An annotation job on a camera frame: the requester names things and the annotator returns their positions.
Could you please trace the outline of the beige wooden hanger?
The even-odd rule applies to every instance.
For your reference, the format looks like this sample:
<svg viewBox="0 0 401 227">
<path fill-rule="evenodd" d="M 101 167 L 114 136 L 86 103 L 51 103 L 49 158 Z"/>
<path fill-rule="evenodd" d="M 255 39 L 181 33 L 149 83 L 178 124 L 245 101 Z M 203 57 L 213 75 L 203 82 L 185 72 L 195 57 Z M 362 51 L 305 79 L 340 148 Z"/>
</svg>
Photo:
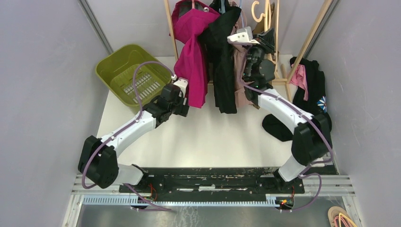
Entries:
<svg viewBox="0 0 401 227">
<path fill-rule="evenodd" d="M 260 22 L 265 17 L 264 26 L 265 31 L 270 28 L 275 28 L 275 52 L 273 54 L 267 54 L 266 58 L 270 60 L 274 65 L 274 80 L 279 79 L 278 74 L 278 61 L 279 61 L 279 0 L 255 0 L 251 6 L 251 14 L 253 20 Z"/>
</svg>

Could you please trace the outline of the brown skirt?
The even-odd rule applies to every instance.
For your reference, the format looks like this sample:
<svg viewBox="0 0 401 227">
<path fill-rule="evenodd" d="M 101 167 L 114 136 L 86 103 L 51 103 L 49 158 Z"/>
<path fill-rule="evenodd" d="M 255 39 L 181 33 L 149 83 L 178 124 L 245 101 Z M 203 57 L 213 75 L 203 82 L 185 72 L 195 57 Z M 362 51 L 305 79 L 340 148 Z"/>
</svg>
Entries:
<svg viewBox="0 0 401 227">
<path fill-rule="evenodd" d="M 253 29 L 253 34 L 260 34 L 265 31 L 264 21 L 265 17 L 263 17 L 262 20 L 256 24 L 255 28 Z"/>
</svg>

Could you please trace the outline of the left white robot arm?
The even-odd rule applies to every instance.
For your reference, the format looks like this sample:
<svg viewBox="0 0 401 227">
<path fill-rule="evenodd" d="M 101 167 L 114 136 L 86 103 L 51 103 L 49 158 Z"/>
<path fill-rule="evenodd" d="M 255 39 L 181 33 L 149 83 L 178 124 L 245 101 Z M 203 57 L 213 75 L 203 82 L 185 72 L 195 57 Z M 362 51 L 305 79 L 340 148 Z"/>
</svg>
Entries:
<svg viewBox="0 0 401 227">
<path fill-rule="evenodd" d="M 187 116 L 187 87 L 188 81 L 185 79 L 165 85 L 160 95 L 123 126 L 100 138 L 86 138 L 78 162 L 83 187 L 88 188 L 84 182 L 88 178 L 102 189 L 113 183 L 128 183 L 135 191 L 144 192 L 149 185 L 145 177 L 147 171 L 135 164 L 119 164 L 117 158 L 137 139 L 166 122 L 171 115 Z"/>
</svg>

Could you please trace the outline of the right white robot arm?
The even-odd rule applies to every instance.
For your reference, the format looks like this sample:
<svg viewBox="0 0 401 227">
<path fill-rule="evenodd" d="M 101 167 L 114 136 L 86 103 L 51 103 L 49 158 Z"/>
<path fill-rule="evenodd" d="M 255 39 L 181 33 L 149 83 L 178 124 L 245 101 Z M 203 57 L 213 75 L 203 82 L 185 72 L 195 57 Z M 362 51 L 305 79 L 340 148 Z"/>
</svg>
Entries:
<svg viewBox="0 0 401 227">
<path fill-rule="evenodd" d="M 246 98 L 268 110 L 293 136 L 291 156 L 274 172 L 274 189 L 285 193 L 292 187 L 294 179 L 319 163 L 319 158 L 332 153 L 332 142 L 327 118 L 300 109 L 284 99 L 270 84 L 275 78 L 275 66 L 265 55 L 275 50 L 274 36 L 273 28 L 254 35 L 250 27 L 245 27 L 234 37 L 248 46 L 241 75 Z"/>
</svg>

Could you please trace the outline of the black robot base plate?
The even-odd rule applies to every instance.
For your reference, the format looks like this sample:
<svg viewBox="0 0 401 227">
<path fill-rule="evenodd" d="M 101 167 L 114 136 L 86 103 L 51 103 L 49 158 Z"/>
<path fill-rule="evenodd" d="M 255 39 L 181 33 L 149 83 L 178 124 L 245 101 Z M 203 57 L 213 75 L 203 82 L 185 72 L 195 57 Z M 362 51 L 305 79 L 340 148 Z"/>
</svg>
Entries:
<svg viewBox="0 0 401 227">
<path fill-rule="evenodd" d="M 299 178 L 289 183 L 277 179 L 276 167 L 145 168 L 134 190 L 150 193 L 157 202 L 265 201 L 267 194 L 305 193 Z"/>
</svg>

